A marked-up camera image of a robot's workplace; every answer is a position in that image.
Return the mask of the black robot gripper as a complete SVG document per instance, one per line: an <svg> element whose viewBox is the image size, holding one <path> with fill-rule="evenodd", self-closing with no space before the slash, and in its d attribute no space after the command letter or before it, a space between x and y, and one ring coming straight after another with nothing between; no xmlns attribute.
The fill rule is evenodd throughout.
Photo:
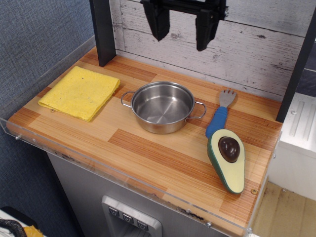
<svg viewBox="0 0 316 237"><path fill-rule="evenodd" d="M229 7L225 0L141 0L153 36L162 40L170 29L169 10L197 15L197 50L203 51L215 38L219 20L225 20Z"/></svg>

